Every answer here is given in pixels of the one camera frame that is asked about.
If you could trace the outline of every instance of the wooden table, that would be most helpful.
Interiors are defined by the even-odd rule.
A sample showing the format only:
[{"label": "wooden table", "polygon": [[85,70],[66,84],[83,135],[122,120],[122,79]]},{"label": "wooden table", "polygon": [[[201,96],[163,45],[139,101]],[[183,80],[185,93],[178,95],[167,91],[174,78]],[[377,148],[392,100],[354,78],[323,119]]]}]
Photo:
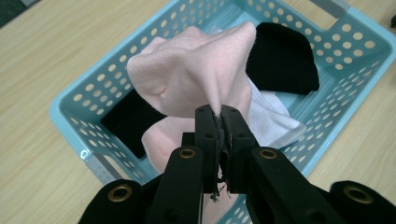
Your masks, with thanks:
[{"label": "wooden table", "polygon": [[[79,221],[102,186],[52,125],[50,102],[167,2],[42,0],[0,30],[0,223]],[[396,12],[392,0],[348,2],[386,27]],[[394,63],[313,184],[350,179],[396,203],[395,73]]]}]

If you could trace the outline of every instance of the black cloth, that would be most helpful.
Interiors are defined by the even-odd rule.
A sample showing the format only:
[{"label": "black cloth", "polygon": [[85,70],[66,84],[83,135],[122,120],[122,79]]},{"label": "black cloth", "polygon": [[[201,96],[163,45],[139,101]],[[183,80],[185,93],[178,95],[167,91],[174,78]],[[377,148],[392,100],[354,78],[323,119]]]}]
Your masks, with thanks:
[{"label": "black cloth", "polygon": [[146,154],[141,140],[143,133],[165,117],[136,90],[132,90],[102,118],[101,122],[140,159]]},{"label": "black cloth", "polygon": [[306,37],[276,23],[257,26],[247,75],[261,91],[307,95],[319,88],[318,69]]}]

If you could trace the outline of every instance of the clothing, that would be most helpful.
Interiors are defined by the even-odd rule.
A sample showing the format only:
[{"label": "clothing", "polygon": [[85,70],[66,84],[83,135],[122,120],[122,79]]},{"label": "clothing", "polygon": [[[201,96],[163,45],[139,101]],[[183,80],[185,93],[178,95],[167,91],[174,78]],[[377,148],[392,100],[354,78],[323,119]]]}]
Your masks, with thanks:
[{"label": "clothing", "polygon": [[319,88],[309,41],[299,32],[276,23],[257,26],[246,71],[260,91],[307,95]]}]

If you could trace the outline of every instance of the white cloth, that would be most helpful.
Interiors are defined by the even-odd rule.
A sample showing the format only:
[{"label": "white cloth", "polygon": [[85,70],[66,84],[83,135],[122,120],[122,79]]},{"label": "white cloth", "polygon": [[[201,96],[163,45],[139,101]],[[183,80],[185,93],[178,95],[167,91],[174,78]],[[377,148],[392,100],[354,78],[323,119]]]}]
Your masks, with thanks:
[{"label": "white cloth", "polygon": [[280,149],[298,141],[305,125],[292,119],[289,111],[273,92],[259,91],[249,80],[252,101],[248,111],[249,128],[261,147]]}]

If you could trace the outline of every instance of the brass screw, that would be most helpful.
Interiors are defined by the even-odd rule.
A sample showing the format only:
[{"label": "brass screw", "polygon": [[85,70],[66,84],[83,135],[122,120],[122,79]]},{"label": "brass screw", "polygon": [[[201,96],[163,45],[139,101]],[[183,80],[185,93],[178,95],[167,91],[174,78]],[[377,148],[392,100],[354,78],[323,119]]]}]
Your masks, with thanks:
[{"label": "brass screw", "polygon": [[129,185],[121,184],[112,189],[107,198],[113,203],[121,203],[132,195],[132,188]]},{"label": "brass screw", "polygon": [[260,155],[265,159],[275,159],[277,157],[276,152],[270,149],[263,149],[260,151]]},{"label": "brass screw", "polygon": [[183,159],[190,159],[195,156],[195,151],[192,149],[185,148],[178,152],[178,156]]}]

